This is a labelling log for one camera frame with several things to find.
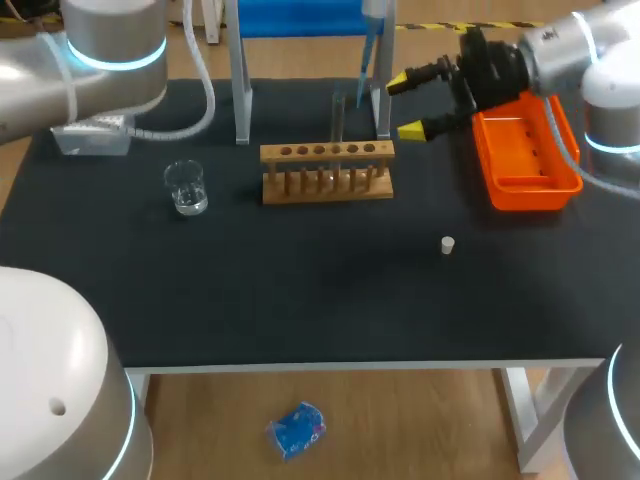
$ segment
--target small white cap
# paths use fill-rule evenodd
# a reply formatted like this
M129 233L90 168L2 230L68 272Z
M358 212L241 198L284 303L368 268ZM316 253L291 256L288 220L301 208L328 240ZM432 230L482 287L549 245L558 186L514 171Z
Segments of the small white cap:
M441 248L442 253L445 255L449 255L453 250L453 246L456 244L456 241L451 237L442 237L441 240Z

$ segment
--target blue panel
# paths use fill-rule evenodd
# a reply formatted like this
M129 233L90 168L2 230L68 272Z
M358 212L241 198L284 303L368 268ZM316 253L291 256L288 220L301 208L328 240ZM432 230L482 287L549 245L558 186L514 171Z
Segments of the blue panel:
M362 0L238 0L244 38L365 35Z

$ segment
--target metal table frame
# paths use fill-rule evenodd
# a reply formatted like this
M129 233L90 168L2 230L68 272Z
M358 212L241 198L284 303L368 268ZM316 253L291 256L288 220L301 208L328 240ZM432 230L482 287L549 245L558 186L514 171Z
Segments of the metal table frame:
M345 370L441 370L500 369L511 423L518 446L522 473L540 473L557 457L567 402L582 381L603 359L487 360L451 362L327 362L254 365L205 365L196 367L129 368L127 372L144 404L150 375L183 373L300 372ZM526 368L548 368L532 392Z

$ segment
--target pipette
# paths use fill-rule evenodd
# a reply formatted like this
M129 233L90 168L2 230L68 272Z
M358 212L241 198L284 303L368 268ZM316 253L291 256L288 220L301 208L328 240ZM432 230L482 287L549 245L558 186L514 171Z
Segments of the pipette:
M362 0L362 14L367 22L367 37L362 50L362 64L360 66L360 78L358 79L358 97L356 106L360 106L360 100L364 93L364 84L367 81L367 70L371 62L371 53L376 36L387 16L388 0Z

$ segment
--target glowing blue ring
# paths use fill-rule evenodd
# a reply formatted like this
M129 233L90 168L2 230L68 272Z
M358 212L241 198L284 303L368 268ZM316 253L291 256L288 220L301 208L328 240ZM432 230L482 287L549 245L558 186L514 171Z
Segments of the glowing blue ring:
M129 448L129 443L131 442L131 437L133 436L133 426L136 423L136 393L133 390L133 384L131 383L129 375L126 372L125 375L127 376L127 381L129 382L129 390L131 390L131 420L129 421L129 430L127 430L127 436L124 439L124 443L122 444L120 453L114 460L113 465L111 465L109 471L105 474L104 477L102 477L102 480L109 480L111 477L113 477L113 474L118 469L118 466L120 465L120 462L122 462L122 458L124 457L127 448Z
M593 32L591 31L591 27L584 19L584 15L580 12L571 12L571 15L578 21L578 26L580 30L582 30L582 34L584 38L587 40L587 45L589 46L589 55L591 56L591 63L598 63L598 49L596 48L596 42L593 38Z
M138 68L146 67L160 58L167 48L167 38L165 37L164 40L162 40L162 44L155 52L141 58L140 60L133 60L131 62L103 62L101 60L87 57L84 53L79 52L71 42L67 43L69 44L69 50L71 50L71 53L73 53L73 55L85 65L97 68L98 70L110 70L112 72L127 72L129 70L137 70Z
M586 133L584 134L584 139L587 141L589 145L591 145L591 147L605 153L615 153L616 155L622 155L625 153L640 152L640 145L634 145L632 147L608 147L606 145L600 145L599 143L594 142L589 138L589 135L587 135Z
M631 449L636 458L640 460L640 448L638 448L636 442L633 441L631 433L629 433L627 426L624 424L622 415L620 414L620 410L618 409L618 404L616 403L616 397L613 394L613 366L616 363L616 358L618 357L618 352L620 352L621 348L622 345L618 347L616 353L614 353L613 357L611 357L611 363L609 363L609 371L607 372L607 393L609 394L609 405L611 406L611 413L613 413L613 418L616 421L618 430L620 430L622 437L624 438L625 442L627 442L629 449Z

